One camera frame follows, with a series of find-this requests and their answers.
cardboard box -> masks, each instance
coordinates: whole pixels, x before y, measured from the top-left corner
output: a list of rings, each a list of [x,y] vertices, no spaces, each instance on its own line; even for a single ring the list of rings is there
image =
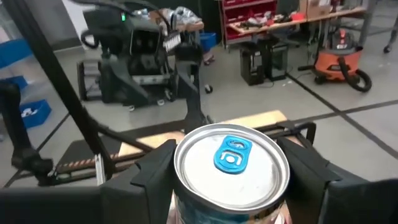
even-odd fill
[[[311,19],[329,14],[330,9],[330,5],[320,6],[320,0],[300,0],[298,11]]]

can lid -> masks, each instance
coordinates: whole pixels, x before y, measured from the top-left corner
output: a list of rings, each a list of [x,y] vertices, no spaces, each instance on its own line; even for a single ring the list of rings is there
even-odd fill
[[[175,151],[174,166],[196,198],[229,212],[273,205],[290,177],[287,159],[272,139],[235,124],[209,124],[186,135]]]

black floor stripe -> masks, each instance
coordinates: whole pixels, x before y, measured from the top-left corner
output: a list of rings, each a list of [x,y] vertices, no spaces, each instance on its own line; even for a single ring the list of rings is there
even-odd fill
[[[311,122],[311,121],[317,121],[320,119],[327,119],[327,118],[332,118],[338,116],[337,113],[327,113],[327,114],[321,114],[321,115],[316,115],[316,116],[311,116],[307,118],[300,118],[296,120],[292,120],[294,124],[300,124],[300,123],[306,123],[306,122]]]
[[[293,82],[301,86],[305,91],[307,91],[309,94],[314,96],[317,100],[321,101],[324,105],[329,107],[329,109],[333,110],[338,116],[341,116],[345,121],[347,121],[350,125],[354,126],[358,131],[360,131],[362,134],[364,134],[368,139],[371,141],[375,142],[382,150],[384,150],[386,153],[388,153],[390,156],[392,156],[395,159],[398,159],[398,151],[394,150],[392,147],[387,145],[384,141],[379,139],[377,136],[375,136],[372,132],[367,130],[365,127],[360,125],[358,122],[350,118],[345,112],[340,111],[337,107],[333,106],[330,102],[322,98],[318,93],[315,93],[309,87],[304,85],[302,82],[298,81],[296,78],[294,78],[291,75],[287,75]]]
[[[351,108],[348,110],[343,110],[343,113],[355,113],[355,112],[360,112],[360,111],[366,111],[366,110],[370,110],[370,109],[376,109],[376,108],[381,108],[384,106],[392,106],[392,105],[396,105],[398,104],[398,100],[391,100],[391,101],[387,101],[387,102],[382,102],[382,103],[375,103],[373,105],[366,105],[366,106],[360,106],[357,108]]]
[[[51,137],[60,129],[61,125],[68,119],[69,113],[65,115],[62,120],[56,125],[56,127],[51,131],[51,133],[44,139],[44,141],[37,147],[36,151],[40,152],[42,148],[47,144],[47,142],[51,139]],[[3,188],[8,188],[11,186],[14,181],[19,179],[20,174],[22,173],[22,170],[19,169],[17,172],[7,181],[6,184],[4,184]]]

aluminum can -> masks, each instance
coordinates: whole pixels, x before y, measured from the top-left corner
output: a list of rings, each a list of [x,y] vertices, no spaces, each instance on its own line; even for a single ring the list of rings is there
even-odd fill
[[[282,149],[259,131],[209,124],[175,150],[175,201],[181,224],[275,224],[289,183]]]

red shelving unit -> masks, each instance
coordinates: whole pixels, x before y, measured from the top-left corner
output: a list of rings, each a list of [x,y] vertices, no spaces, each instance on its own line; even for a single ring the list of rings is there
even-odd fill
[[[220,0],[220,20],[223,43],[226,48],[231,44],[249,41],[250,35],[239,35],[228,24],[246,21],[250,17],[262,16],[265,12],[275,12],[277,0]]]

